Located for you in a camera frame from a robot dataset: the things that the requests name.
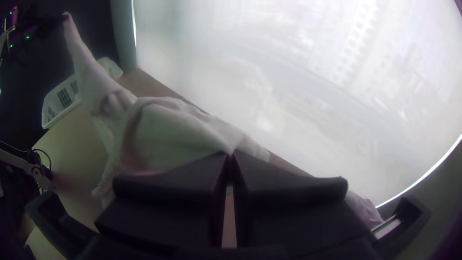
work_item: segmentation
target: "black wall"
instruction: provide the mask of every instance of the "black wall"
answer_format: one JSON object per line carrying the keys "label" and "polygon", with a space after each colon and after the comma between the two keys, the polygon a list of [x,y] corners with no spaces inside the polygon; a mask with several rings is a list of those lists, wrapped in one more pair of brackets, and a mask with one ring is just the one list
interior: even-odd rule
{"label": "black wall", "polygon": [[[110,0],[1,0],[0,16],[16,4],[34,2],[39,16],[70,12],[95,58],[107,56],[119,64]],[[0,66],[0,140],[28,149],[46,132],[41,127],[43,98],[73,74],[62,26],[45,40],[36,39],[24,47],[22,57],[22,64],[10,64],[4,58]]]}

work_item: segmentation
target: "laundry basket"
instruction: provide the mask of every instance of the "laundry basket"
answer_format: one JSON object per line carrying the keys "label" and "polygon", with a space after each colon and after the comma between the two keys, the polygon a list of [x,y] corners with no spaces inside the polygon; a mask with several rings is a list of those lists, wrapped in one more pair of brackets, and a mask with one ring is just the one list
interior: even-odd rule
{"label": "laundry basket", "polygon": [[[117,78],[123,74],[122,69],[107,57],[99,59],[98,63],[107,71],[111,78]],[[42,107],[43,129],[49,129],[78,105],[80,105],[78,85],[75,75],[72,75],[45,96]]]}

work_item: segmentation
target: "black device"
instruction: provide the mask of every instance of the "black device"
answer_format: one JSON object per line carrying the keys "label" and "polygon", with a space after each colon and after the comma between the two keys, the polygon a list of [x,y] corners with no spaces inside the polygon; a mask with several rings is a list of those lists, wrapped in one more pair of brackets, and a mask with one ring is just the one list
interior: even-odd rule
{"label": "black device", "polygon": [[58,17],[37,16],[37,6],[14,6],[1,18],[0,65],[24,63],[21,55],[24,47],[36,40],[45,39],[56,27],[67,19],[66,15]]}
{"label": "black device", "polygon": [[44,190],[52,190],[54,185],[51,181],[51,170],[42,164],[37,151],[41,150],[20,151],[4,142],[0,142],[0,161],[10,168],[19,169],[22,173],[32,176],[35,182]]}

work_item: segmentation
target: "white cloth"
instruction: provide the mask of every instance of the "white cloth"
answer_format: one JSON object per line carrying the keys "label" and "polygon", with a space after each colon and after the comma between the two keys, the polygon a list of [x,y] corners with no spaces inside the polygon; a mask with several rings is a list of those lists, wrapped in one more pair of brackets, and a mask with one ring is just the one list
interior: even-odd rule
{"label": "white cloth", "polygon": [[65,14],[64,36],[82,105],[114,136],[101,182],[93,189],[104,207],[113,198],[112,179],[120,174],[156,174],[235,149],[269,161],[270,153],[240,129],[197,107],[171,97],[136,98],[96,62]]}

